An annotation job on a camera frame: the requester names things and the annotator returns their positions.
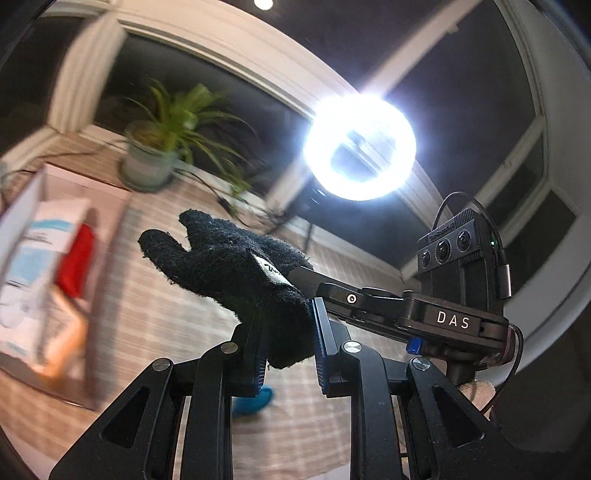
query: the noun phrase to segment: camera lens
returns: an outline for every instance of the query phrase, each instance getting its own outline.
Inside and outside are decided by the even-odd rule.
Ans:
[[[423,268],[427,268],[430,261],[431,261],[431,254],[427,250],[425,250],[421,255],[421,265],[423,266]]]
[[[472,238],[470,237],[470,232],[468,230],[462,230],[460,235],[457,236],[457,247],[461,252],[465,252],[470,248],[471,243]]]
[[[435,256],[441,263],[445,262],[452,253],[452,247],[447,239],[441,240],[435,247]]]

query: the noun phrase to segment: plant pot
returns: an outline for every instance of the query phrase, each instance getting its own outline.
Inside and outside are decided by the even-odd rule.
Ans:
[[[129,147],[119,164],[119,178],[132,190],[157,192],[170,181],[178,152],[162,152],[142,145],[133,136],[137,128],[150,128],[150,123],[134,122],[125,130]]]

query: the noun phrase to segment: blue clip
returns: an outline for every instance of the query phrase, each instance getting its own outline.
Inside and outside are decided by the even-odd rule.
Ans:
[[[423,339],[419,337],[412,337],[407,343],[407,353],[413,355],[421,355],[421,347],[423,346]]]

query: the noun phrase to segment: triangular cutout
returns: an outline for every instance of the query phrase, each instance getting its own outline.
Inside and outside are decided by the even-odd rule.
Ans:
[[[148,387],[140,388],[127,404],[117,412],[113,420],[107,424],[100,433],[100,438],[124,448],[131,448],[134,445],[139,422],[144,414],[149,396],[150,389]]]
[[[436,385],[433,387],[433,395],[435,396],[435,402],[437,402],[439,413],[441,414],[447,438],[453,447],[460,447],[482,438],[483,433],[462,412],[445,389]]]

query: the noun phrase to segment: silver screw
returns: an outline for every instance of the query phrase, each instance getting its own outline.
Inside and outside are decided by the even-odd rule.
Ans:
[[[354,341],[345,342],[343,343],[343,348],[345,352],[357,353],[361,351],[361,343]]]
[[[152,368],[157,372],[164,372],[168,367],[170,367],[170,360],[168,358],[158,358],[152,362]]]
[[[222,353],[236,353],[238,351],[238,344],[234,342],[223,343],[220,347]]]
[[[429,363],[429,360],[427,360],[426,358],[423,358],[422,356],[418,356],[416,358],[413,358],[412,362],[413,367],[416,368],[417,370],[420,370],[421,372],[424,372],[425,370],[429,370],[429,367],[431,366],[431,364]]]

